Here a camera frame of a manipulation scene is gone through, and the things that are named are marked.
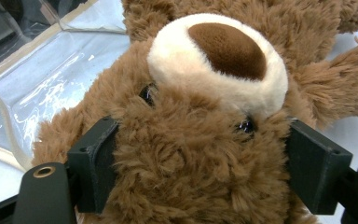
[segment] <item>black object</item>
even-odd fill
[[[113,119],[103,118],[68,152],[66,167],[46,163],[28,171],[14,223],[76,223],[75,204],[79,212],[101,213],[116,178],[111,164],[117,128]],[[286,151],[290,186],[309,210],[333,214],[340,202],[346,208],[341,222],[358,224],[358,172],[349,167],[352,154],[299,120],[292,123]],[[4,209],[10,211],[15,202],[0,203],[0,223],[11,223]]]

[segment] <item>plush toy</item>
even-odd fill
[[[131,46],[78,106],[40,128],[34,165],[119,122],[117,171],[87,223],[315,223],[288,187],[290,119],[358,116],[355,0],[124,0]]]

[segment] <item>brass ring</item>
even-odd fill
[[[35,178],[43,178],[49,175],[52,175],[55,172],[55,167],[54,166],[45,166],[42,168],[39,168],[38,170],[36,170],[34,172],[34,177]]]

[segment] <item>brown nose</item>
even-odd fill
[[[240,30],[220,23],[201,23],[190,27],[188,33],[215,71],[251,80],[263,79],[266,73],[264,53]]]

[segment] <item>black eye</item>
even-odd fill
[[[152,106],[154,105],[153,99],[151,96],[151,89],[156,88],[156,85],[154,83],[147,85],[141,90],[141,93],[139,93],[139,96],[145,100],[145,102]]]
[[[246,118],[246,120],[243,120],[241,124],[238,125],[238,130],[244,131],[245,133],[254,133],[255,123],[251,118]]]

